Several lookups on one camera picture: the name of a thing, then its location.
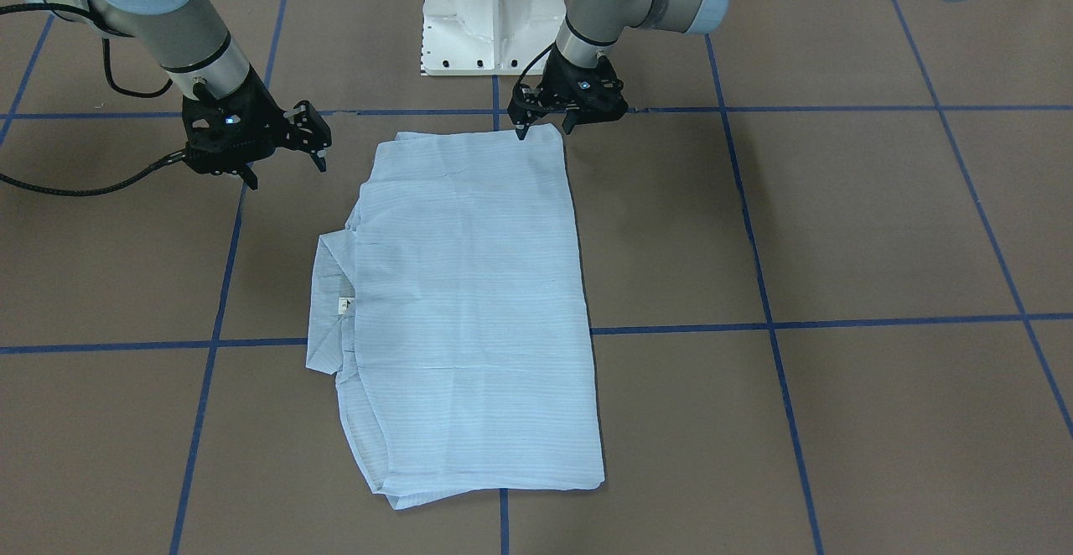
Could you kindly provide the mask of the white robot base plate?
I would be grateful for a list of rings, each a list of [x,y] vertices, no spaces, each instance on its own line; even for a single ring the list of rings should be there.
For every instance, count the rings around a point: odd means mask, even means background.
[[[565,17],[564,0],[424,0],[421,72],[426,76],[539,75]]]

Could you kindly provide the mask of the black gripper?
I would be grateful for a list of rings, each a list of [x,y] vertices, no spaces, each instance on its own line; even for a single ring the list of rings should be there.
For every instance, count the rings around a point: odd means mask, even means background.
[[[333,145],[330,126],[310,101],[284,112],[252,68],[231,94],[183,99],[183,130],[188,169],[234,174],[248,189],[258,189],[258,174],[250,164],[271,157],[277,148],[307,154],[318,172],[326,173]]]
[[[510,120],[516,137],[525,140],[536,121],[562,112],[561,130],[570,135],[578,125],[622,118],[629,108],[622,89],[624,82],[606,57],[598,58],[594,67],[574,65],[552,44],[540,85],[514,84]]]

